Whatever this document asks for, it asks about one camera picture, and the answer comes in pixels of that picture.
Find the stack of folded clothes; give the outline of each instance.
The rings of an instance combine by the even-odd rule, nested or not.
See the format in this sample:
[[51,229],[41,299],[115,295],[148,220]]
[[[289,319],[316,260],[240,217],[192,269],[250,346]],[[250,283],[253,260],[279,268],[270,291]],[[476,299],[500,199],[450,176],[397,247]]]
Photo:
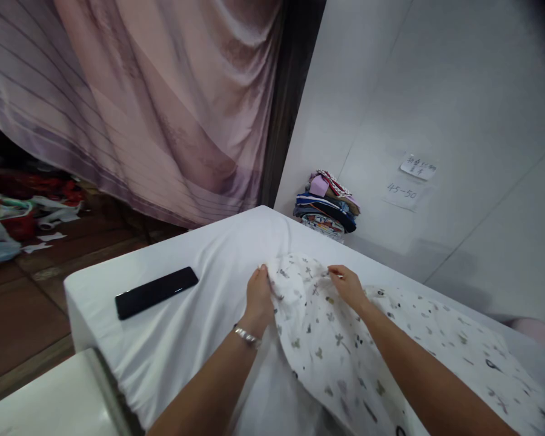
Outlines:
[[292,214],[301,224],[343,243],[343,235],[357,228],[355,217],[360,214],[351,192],[324,170],[312,173],[305,189],[297,195]]

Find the black smartphone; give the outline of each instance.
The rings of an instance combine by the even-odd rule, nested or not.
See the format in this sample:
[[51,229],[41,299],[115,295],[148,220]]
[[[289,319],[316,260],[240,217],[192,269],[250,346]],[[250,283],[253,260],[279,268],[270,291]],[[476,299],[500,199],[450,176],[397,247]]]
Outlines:
[[196,285],[198,278],[188,266],[115,297],[117,315],[127,319]]

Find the pink curtain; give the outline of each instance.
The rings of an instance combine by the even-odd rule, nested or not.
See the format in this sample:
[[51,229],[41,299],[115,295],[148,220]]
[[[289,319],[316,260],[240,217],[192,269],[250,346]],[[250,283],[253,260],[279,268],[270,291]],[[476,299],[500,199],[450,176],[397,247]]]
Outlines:
[[280,0],[2,0],[0,128],[188,228],[256,205]]

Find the white bed sheet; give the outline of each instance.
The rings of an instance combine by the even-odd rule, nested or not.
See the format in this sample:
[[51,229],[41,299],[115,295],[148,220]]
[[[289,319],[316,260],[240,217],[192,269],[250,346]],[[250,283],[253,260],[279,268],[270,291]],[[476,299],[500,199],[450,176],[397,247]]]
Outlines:
[[[394,286],[436,299],[499,332],[545,389],[545,349],[532,339],[324,237],[265,206],[78,271],[65,280],[77,351],[95,347],[148,429],[240,318],[257,265],[288,252],[342,263],[364,285]],[[191,266],[200,282],[131,319],[114,297]],[[292,375],[274,326],[243,390],[233,434],[322,434],[326,416]]]

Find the bracelet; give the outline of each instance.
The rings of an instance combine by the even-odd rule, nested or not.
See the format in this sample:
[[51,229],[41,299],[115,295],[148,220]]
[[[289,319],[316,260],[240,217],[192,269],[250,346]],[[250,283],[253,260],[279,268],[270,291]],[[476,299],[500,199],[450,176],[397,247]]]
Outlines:
[[252,336],[249,332],[241,329],[240,327],[234,329],[234,333],[243,338],[254,349],[258,349],[260,347],[260,344],[262,343],[262,341],[256,336]]

